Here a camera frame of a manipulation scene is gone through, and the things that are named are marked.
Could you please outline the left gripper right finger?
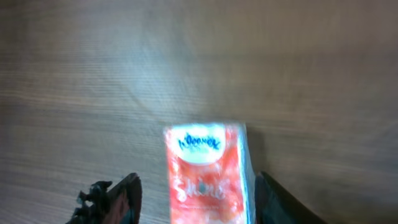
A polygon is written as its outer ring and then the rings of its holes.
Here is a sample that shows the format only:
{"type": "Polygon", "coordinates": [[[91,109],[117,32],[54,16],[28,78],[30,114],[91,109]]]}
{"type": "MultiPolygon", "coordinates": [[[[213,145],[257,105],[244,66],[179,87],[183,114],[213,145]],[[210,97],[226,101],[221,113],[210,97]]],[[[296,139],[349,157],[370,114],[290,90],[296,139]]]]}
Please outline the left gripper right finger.
{"type": "Polygon", "coordinates": [[[326,224],[267,172],[256,176],[254,197],[258,224],[326,224]]]}

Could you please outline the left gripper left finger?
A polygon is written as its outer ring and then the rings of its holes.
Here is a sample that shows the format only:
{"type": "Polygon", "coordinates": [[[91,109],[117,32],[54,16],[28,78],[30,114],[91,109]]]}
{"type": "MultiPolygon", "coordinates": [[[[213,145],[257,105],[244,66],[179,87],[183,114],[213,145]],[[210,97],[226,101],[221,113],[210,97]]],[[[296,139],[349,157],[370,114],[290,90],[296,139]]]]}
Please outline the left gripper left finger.
{"type": "Polygon", "coordinates": [[[89,192],[79,192],[77,207],[67,224],[139,224],[142,184],[130,173],[112,187],[111,181],[97,181],[89,192]]]}

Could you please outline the red tissue pack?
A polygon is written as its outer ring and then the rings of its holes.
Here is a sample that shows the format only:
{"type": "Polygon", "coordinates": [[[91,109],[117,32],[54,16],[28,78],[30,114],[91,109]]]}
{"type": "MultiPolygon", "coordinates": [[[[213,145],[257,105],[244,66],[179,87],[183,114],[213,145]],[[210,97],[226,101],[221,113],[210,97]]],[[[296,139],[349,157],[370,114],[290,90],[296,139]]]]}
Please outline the red tissue pack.
{"type": "Polygon", "coordinates": [[[171,223],[255,223],[254,171],[242,123],[164,130],[171,223]]]}

